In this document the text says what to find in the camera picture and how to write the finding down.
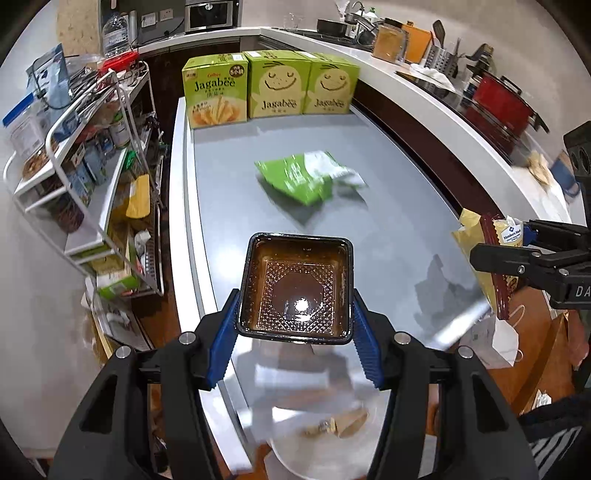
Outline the jagabee smiley box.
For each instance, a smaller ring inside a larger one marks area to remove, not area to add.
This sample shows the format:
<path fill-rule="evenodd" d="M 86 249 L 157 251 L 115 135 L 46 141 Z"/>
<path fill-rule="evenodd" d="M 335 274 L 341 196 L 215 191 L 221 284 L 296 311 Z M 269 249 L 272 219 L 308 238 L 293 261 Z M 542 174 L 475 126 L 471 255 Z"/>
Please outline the jagabee smiley box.
<path fill-rule="evenodd" d="M 249 118 L 301 115 L 311 59 L 296 51 L 246 51 L 249 60 Z"/>
<path fill-rule="evenodd" d="M 360 67 L 344 57 L 303 52 L 311 60 L 304 114 L 348 114 Z"/>

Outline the striped shirt sleeve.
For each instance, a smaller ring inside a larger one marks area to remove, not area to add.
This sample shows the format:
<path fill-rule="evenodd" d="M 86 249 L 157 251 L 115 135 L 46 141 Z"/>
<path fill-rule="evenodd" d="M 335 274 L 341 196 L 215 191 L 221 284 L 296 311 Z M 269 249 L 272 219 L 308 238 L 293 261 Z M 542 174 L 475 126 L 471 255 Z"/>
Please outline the striped shirt sleeve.
<path fill-rule="evenodd" d="M 563 429 L 548 438 L 531 444 L 532 455 L 540 479 L 544 479 L 573 445 L 582 430 L 581 426 Z"/>

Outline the metal utensil holder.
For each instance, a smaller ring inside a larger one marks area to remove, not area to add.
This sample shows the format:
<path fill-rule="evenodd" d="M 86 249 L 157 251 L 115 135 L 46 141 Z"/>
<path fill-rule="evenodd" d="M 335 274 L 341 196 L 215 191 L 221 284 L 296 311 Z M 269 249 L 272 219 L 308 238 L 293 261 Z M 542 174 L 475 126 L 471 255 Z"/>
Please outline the metal utensil holder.
<path fill-rule="evenodd" d="M 453 51 L 432 44 L 427 54 L 424 66 L 437 70 L 447 77 L 451 77 L 456 71 L 458 55 Z"/>

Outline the silver toaster oven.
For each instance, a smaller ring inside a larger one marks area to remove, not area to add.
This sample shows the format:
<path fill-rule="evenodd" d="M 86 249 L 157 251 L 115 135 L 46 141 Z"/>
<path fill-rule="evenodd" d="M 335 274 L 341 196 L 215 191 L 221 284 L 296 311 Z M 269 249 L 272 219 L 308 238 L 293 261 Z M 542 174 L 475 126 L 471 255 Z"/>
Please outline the silver toaster oven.
<path fill-rule="evenodd" d="M 233 26 L 235 2 L 233 1 L 200 1 L 185 2 L 185 31 L 197 32 L 224 29 Z"/>

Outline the middle Jagabee smiley box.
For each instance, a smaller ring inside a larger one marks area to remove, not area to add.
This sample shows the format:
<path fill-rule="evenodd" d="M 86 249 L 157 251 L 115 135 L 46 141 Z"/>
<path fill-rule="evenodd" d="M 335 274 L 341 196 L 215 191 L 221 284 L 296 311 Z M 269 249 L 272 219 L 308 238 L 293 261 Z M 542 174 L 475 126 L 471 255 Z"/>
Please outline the middle Jagabee smiley box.
<path fill-rule="evenodd" d="M 249 60 L 249 118 L 301 115 L 311 59 L 296 51 L 246 51 Z"/>

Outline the yellow red snack packet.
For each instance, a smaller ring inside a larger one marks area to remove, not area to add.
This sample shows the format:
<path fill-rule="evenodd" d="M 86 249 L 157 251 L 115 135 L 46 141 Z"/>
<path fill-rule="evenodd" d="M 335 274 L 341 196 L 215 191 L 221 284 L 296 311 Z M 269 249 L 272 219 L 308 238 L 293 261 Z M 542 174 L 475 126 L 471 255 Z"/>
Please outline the yellow red snack packet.
<path fill-rule="evenodd" d="M 518 285 L 507 262 L 510 250 L 524 243 L 523 222 L 513 217 L 480 215 L 464 209 L 461 227 L 452 233 L 460 250 L 469 261 L 478 283 L 494 313 L 501 320 L 509 319 L 509 302 Z"/>

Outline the amber glass container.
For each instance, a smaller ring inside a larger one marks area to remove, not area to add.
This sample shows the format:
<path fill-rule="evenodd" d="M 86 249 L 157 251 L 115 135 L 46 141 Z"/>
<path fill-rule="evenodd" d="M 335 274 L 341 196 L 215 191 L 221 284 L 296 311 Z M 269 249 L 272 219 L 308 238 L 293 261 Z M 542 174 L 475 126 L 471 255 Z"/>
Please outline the amber glass container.
<path fill-rule="evenodd" d="M 408 32 L 402 27 L 382 24 L 378 30 L 373 56 L 390 63 L 402 63 L 408 42 Z"/>

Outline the white kitchen counter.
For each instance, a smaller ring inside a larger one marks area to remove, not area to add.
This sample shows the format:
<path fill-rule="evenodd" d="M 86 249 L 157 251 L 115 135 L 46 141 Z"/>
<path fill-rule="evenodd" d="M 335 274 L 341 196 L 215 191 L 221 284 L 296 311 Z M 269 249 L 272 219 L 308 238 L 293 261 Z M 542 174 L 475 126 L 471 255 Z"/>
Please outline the white kitchen counter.
<path fill-rule="evenodd" d="M 370 53 L 271 27 L 239 27 L 174 36 L 140 47 L 143 56 L 206 44 L 231 43 L 324 52 L 361 68 L 353 104 L 408 150 L 457 210 L 502 213 L 583 223 L 583 201 L 568 203 L 561 189 L 546 190 L 526 169 L 511 167 L 469 123 L 442 102 L 398 75 L 397 66 Z"/>

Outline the white round trash bin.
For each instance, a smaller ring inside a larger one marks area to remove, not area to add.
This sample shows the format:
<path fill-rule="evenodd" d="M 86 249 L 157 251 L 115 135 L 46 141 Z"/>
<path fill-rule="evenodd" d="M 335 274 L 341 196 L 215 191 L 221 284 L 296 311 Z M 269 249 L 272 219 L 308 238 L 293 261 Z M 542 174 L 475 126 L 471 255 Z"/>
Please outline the white round trash bin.
<path fill-rule="evenodd" d="M 363 403 L 367 419 L 352 436 L 295 433 L 270 440 L 287 471 L 301 479 L 359 479 L 369 473 L 389 402 L 387 392 Z"/>

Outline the red lidded container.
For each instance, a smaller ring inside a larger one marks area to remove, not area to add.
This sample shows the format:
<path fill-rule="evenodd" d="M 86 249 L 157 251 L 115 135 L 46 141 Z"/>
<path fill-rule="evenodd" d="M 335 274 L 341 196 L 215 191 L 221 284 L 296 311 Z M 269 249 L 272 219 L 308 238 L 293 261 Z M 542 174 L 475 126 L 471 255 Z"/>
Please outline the red lidded container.
<path fill-rule="evenodd" d="M 104 60 L 98 69 L 100 75 L 108 73 L 110 70 L 121 72 L 128 70 L 129 67 L 138 60 L 139 53 L 136 50 L 128 50 L 117 56 Z"/>

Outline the green Jagabee snack bag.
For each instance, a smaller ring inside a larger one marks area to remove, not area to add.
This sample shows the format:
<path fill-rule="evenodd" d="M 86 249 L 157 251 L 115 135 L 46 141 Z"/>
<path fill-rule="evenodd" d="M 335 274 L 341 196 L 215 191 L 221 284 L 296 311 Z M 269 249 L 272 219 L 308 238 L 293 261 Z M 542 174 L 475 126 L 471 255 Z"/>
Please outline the green Jagabee snack bag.
<path fill-rule="evenodd" d="M 366 186 L 356 170 L 339 164 L 331 153 L 322 150 L 259 161 L 256 169 L 267 184 L 304 206 L 331 198 L 335 186 Z"/>

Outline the white paper shopping bag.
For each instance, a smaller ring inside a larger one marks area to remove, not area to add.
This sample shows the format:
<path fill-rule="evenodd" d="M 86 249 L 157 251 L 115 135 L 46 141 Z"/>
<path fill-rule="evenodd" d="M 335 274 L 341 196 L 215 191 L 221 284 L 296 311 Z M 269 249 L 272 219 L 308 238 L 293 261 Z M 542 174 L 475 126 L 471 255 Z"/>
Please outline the white paper shopping bag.
<path fill-rule="evenodd" d="M 519 333 L 491 308 L 461 337 L 460 345 L 471 348 L 488 370 L 512 368 L 523 358 Z"/>

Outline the dark brown plastic tray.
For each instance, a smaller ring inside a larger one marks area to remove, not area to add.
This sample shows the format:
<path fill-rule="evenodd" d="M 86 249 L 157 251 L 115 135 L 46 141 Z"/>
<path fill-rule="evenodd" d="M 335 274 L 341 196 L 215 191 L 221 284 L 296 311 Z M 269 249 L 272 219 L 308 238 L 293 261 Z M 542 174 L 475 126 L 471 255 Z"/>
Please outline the dark brown plastic tray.
<path fill-rule="evenodd" d="M 353 338 L 353 244 L 259 232 L 249 239 L 236 329 L 260 340 L 345 345 Z"/>

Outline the Jagabee box with fries picture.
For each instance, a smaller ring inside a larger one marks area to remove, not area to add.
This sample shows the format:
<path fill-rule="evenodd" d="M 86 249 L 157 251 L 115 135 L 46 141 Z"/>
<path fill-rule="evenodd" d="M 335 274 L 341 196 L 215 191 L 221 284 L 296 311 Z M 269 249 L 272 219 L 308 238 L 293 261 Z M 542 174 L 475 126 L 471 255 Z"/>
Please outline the Jagabee box with fries picture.
<path fill-rule="evenodd" d="M 190 58 L 183 66 L 186 115 L 191 129 L 247 120 L 247 71 L 242 53 Z"/>

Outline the red cooking pot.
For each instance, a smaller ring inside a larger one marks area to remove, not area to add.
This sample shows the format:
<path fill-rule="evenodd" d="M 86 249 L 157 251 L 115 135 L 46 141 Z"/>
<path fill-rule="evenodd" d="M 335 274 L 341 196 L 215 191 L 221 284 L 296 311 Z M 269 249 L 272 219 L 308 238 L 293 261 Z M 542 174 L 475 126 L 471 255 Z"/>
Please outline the red cooking pot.
<path fill-rule="evenodd" d="M 484 72 L 470 79 L 464 90 L 464 116 L 481 131 L 484 125 L 518 138 L 531 126 L 535 131 L 550 129 L 523 98 L 522 89 L 506 76 Z"/>

